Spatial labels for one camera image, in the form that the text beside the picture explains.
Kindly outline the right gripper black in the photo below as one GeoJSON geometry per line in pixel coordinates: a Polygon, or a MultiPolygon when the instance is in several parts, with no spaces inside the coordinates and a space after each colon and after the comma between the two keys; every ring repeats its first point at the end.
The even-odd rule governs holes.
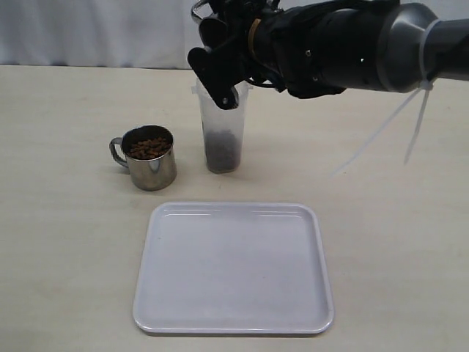
{"type": "Polygon", "coordinates": [[[286,90],[271,34],[276,24],[287,21],[289,13],[277,1],[217,1],[215,14],[228,27],[227,40],[203,41],[202,47],[189,51],[188,63],[216,106],[236,109],[240,99],[235,87],[243,81],[286,90]]]}

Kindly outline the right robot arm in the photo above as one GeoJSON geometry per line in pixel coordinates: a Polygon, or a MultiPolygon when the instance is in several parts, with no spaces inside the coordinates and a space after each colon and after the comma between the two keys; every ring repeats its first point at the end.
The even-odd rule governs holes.
{"type": "Polygon", "coordinates": [[[210,1],[191,8],[202,47],[188,63],[223,110],[236,86],[299,99],[346,89],[406,93],[436,78],[468,79],[468,21],[442,21],[430,8],[399,1],[326,1],[280,8],[277,1],[210,1]]]}

